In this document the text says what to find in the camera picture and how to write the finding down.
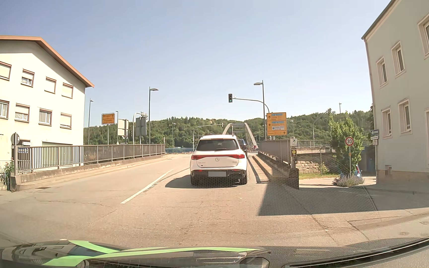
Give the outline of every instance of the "building facade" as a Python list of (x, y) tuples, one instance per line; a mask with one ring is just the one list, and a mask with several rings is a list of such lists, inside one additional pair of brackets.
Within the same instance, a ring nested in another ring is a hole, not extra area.
[(378, 181), (429, 180), (429, 0), (392, 0), (362, 39)]
[(93, 84), (40, 37), (0, 36), (0, 166), (21, 146), (82, 145)]

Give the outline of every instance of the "sky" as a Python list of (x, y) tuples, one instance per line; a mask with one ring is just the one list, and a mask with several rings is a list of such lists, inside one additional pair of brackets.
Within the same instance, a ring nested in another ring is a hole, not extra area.
[(94, 85), (102, 113), (246, 120), (367, 111), (362, 35), (389, 0), (0, 0), (0, 35), (41, 36)]

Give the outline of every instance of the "road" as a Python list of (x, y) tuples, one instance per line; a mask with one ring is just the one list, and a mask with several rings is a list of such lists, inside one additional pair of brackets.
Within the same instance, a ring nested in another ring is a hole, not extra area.
[(0, 197), (0, 247), (61, 239), (127, 247), (344, 246), (429, 235), (429, 196), (363, 187), (192, 187), (190, 155)]

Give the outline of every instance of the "forested hill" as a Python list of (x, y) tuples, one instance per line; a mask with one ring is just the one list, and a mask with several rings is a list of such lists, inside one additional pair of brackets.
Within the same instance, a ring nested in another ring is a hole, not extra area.
[[(370, 116), (372, 112), (363, 112), (363, 111), (354, 111), (353, 113), (342, 113), (335, 114), (332, 112), (332, 116), (335, 121), (340, 119), (340, 116), (345, 118), (348, 116), (352, 118), (352, 121), (363, 129), (364, 134), (368, 136), (371, 126), (372, 117)], [(329, 115), (322, 113), (313, 113), (313, 114), (303, 114), (299, 116), (292, 116), (287, 119), (288, 124), (288, 136), (294, 136), (299, 140), (311, 140), (312, 139), (312, 124), (319, 117), (314, 125), (316, 140), (330, 140), (330, 127), (329, 127)], [(192, 135), (193, 129), (196, 126), (201, 125), (215, 125), (223, 123), (224, 126), (228, 123), (239, 123), (241, 121), (229, 120), (229, 119), (202, 119), (197, 117), (185, 117), (185, 118), (167, 118), (159, 121), (152, 121), (152, 143), (163, 143), (163, 138), (165, 137), (165, 142), (167, 148), (172, 147), (172, 126), (173, 126), (173, 136), (175, 140), (176, 147), (192, 147)], [(259, 137), (263, 136), (263, 126), (262, 118), (254, 118), (245, 120), (253, 135), (256, 136), (256, 139), (259, 140)], [(109, 143), (116, 144), (117, 136), (116, 136), (116, 125), (110, 126), (91, 126), (90, 128), (90, 144), (107, 144), (107, 130), (109, 131)], [(221, 134), (223, 132), (224, 127), (221, 126), (208, 126), (197, 128), (194, 136), (195, 140), (199, 135), (204, 134)], [(84, 129), (84, 144), (87, 144), (87, 131), (88, 129)], [(129, 143), (132, 143), (132, 122), (130, 122), (129, 126)], [(135, 143), (138, 143), (139, 138), (135, 137)], [(122, 137), (119, 137), (119, 143), (123, 143)], [(142, 144), (148, 143), (148, 137), (145, 136), (142, 138)]]

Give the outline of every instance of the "rear windshield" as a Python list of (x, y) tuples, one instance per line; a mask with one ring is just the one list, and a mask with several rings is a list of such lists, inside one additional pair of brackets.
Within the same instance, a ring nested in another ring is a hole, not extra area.
[(236, 150), (238, 144), (233, 139), (201, 140), (196, 147), (197, 151)]

